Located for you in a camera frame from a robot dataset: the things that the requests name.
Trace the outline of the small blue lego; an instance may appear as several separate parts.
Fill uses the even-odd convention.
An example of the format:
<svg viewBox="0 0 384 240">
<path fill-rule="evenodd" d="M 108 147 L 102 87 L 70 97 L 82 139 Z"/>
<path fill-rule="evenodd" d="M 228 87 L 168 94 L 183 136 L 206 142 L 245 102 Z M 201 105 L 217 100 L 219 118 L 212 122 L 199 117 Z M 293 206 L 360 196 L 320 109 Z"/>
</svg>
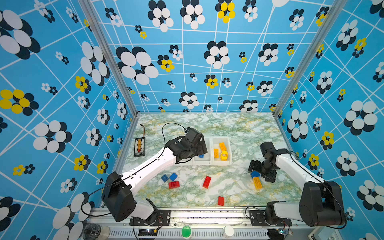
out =
<svg viewBox="0 0 384 240">
<path fill-rule="evenodd" d="M 253 171 L 253 172 L 251 172 L 251 177 L 252 178 L 258 178 L 258 177 L 260 177 L 260 173 Z"/>
<path fill-rule="evenodd" d="M 163 175 L 163 176 L 161 177 L 161 179 L 163 180 L 164 183 L 166 183 L 166 182 L 169 180 L 169 178 L 168 178 L 167 175 Z"/>
</svg>

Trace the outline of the long yellow lego brick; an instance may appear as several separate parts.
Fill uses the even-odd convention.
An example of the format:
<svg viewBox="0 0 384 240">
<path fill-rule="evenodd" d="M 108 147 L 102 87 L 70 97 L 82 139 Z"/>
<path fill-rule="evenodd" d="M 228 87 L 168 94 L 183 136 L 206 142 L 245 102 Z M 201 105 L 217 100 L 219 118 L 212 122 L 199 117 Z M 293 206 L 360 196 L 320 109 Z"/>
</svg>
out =
<svg viewBox="0 0 384 240">
<path fill-rule="evenodd" d="M 253 183 L 254 183 L 255 189 L 260 190 L 263 188 L 259 177 L 254 177 Z"/>
</svg>

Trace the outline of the white three-compartment container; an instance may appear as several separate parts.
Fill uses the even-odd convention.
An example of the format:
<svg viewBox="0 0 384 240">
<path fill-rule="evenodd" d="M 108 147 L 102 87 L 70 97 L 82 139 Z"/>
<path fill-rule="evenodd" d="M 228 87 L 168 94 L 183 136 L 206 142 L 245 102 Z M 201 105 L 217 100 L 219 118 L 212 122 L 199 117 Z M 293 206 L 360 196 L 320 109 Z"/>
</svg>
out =
<svg viewBox="0 0 384 240">
<path fill-rule="evenodd" d="M 207 153 L 193 157 L 180 166 L 227 166 L 232 164 L 229 137 L 205 137 Z"/>
</svg>

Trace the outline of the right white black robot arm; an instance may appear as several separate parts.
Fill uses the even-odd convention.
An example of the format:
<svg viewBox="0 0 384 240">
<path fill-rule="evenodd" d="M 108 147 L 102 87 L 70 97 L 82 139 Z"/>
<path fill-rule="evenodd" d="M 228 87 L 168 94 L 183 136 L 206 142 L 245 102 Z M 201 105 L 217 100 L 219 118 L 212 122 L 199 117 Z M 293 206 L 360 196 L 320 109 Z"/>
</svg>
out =
<svg viewBox="0 0 384 240">
<path fill-rule="evenodd" d="M 313 174 L 287 149 L 277 149 L 272 142 L 260 145 L 264 161 L 251 161 L 249 172 L 258 172 L 266 182 L 276 181 L 277 171 L 284 171 L 302 191 L 298 203 L 269 202 L 265 220 L 269 225 L 290 219 L 309 227 L 343 229 L 347 225 L 342 190 L 339 184 Z"/>
</svg>

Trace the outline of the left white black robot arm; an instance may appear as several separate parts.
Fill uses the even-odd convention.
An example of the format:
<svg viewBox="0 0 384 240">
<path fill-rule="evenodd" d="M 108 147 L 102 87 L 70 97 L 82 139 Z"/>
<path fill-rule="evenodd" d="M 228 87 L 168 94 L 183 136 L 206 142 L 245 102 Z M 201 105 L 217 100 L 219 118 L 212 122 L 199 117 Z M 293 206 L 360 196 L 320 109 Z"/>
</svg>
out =
<svg viewBox="0 0 384 240">
<path fill-rule="evenodd" d="M 194 157 L 207 154 L 204 135 L 194 128 L 186 128 L 186 134 L 171 139 L 153 157 L 122 174 L 111 173 L 102 193 L 102 201 L 116 222 L 126 218 L 138 218 L 152 224 L 159 210 L 149 200 L 135 199 L 137 192 L 163 170 Z"/>
</svg>

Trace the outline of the red lego brick left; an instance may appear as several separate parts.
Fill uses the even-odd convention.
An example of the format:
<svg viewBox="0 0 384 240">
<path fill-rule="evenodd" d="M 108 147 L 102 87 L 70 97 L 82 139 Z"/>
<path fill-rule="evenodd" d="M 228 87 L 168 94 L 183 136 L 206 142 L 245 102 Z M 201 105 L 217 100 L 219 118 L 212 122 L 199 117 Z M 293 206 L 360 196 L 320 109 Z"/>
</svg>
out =
<svg viewBox="0 0 384 240">
<path fill-rule="evenodd" d="M 180 187 L 180 182 L 179 181 L 174 181 L 169 183 L 169 189 L 176 189 Z"/>
</svg>

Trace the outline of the black box with orange parts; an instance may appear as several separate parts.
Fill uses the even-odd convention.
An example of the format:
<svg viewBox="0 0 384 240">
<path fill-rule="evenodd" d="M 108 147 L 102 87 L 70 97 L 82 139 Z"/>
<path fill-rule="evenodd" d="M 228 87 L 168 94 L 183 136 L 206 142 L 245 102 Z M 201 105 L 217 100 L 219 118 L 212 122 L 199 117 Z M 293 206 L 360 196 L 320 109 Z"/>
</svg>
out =
<svg viewBox="0 0 384 240">
<path fill-rule="evenodd" d="M 134 144 L 134 157 L 145 156 L 145 138 L 136 138 Z"/>
</svg>

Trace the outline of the right circuit board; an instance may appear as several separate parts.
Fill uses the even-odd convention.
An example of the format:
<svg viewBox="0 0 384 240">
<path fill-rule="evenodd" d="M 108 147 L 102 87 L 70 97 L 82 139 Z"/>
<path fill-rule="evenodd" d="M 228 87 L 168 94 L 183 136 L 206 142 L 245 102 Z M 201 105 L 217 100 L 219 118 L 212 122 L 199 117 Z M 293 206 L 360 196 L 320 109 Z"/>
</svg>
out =
<svg viewBox="0 0 384 240">
<path fill-rule="evenodd" d="M 285 240 L 291 234 L 290 230 L 283 229 L 268 229 L 270 240 Z"/>
</svg>

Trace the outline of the circuit board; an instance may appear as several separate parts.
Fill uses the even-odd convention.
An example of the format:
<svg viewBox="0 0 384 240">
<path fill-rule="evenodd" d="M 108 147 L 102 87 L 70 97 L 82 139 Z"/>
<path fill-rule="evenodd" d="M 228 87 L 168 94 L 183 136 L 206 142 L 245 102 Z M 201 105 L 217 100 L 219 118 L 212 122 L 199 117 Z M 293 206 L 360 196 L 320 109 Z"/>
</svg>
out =
<svg viewBox="0 0 384 240">
<path fill-rule="evenodd" d="M 157 229 L 139 229 L 139 237 L 156 237 L 158 235 Z"/>
<path fill-rule="evenodd" d="M 270 240 L 285 240 L 291 234 L 290 230 L 283 229 L 268 229 Z"/>
</svg>

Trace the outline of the white push button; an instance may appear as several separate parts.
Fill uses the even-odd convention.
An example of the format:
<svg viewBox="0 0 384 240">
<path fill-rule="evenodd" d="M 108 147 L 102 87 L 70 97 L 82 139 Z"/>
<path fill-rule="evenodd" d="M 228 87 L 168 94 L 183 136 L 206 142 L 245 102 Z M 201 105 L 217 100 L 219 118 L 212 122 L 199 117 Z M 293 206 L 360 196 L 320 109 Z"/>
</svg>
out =
<svg viewBox="0 0 384 240">
<path fill-rule="evenodd" d="M 232 226 L 230 226 L 230 225 L 226 225 L 222 229 L 223 237 L 227 238 L 227 239 L 233 237 L 234 236 L 234 232 L 235 232 L 234 228 Z"/>
</svg>

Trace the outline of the green push button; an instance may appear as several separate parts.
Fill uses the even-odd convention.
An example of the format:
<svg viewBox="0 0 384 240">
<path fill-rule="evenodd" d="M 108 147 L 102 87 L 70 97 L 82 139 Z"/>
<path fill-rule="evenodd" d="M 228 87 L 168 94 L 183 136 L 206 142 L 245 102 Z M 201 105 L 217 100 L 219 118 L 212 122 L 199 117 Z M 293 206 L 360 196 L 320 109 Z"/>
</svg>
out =
<svg viewBox="0 0 384 240">
<path fill-rule="evenodd" d="M 192 228 L 190 226 L 184 226 L 182 228 L 182 237 L 184 239 L 190 239 L 192 237 Z"/>
</svg>

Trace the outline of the left circuit board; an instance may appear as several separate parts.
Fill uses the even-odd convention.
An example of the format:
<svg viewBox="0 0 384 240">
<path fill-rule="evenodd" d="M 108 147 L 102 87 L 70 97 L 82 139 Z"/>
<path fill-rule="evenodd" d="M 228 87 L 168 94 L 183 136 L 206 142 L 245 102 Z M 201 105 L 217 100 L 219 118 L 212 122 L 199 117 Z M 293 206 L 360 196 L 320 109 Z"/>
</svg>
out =
<svg viewBox="0 0 384 240">
<path fill-rule="evenodd" d="M 139 237 L 156 237 L 158 235 L 157 229 L 139 229 Z"/>
</svg>

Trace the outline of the clear tape roll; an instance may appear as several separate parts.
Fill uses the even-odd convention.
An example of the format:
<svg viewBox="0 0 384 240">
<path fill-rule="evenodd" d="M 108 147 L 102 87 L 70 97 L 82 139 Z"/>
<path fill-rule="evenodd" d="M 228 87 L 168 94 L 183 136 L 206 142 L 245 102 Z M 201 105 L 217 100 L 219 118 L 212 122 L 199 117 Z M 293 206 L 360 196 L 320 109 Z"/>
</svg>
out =
<svg viewBox="0 0 384 240">
<path fill-rule="evenodd" d="M 110 228 L 99 224 L 89 224 L 83 231 L 83 240 L 107 240 L 110 235 Z"/>
</svg>

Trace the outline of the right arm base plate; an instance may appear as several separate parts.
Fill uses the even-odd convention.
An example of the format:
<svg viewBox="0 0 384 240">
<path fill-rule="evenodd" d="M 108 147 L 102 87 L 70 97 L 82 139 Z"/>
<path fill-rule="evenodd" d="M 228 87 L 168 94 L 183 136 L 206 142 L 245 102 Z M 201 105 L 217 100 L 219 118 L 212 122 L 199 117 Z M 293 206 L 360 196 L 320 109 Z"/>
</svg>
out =
<svg viewBox="0 0 384 240">
<path fill-rule="evenodd" d="M 270 224 L 266 221 L 264 211 L 261 210 L 250 210 L 248 211 L 251 225 L 253 227 L 291 227 L 292 221 L 289 219 L 278 219 L 276 223 Z"/>
</svg>

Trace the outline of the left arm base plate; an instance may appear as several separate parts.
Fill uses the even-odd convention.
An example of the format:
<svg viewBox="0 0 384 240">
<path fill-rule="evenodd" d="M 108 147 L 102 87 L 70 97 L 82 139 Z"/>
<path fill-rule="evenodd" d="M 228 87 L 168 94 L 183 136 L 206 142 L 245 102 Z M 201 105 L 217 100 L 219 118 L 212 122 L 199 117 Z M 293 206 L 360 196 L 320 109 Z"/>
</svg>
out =
<svg viewBox="0 0 384 240">
<path fill-rule="evenodd" d="M 170 210 L 155 210 L 147 219 L 134 218 L 130 220 L 130 226 L 161 227 L 169 226 L 171 218 Z"/>
</svg>

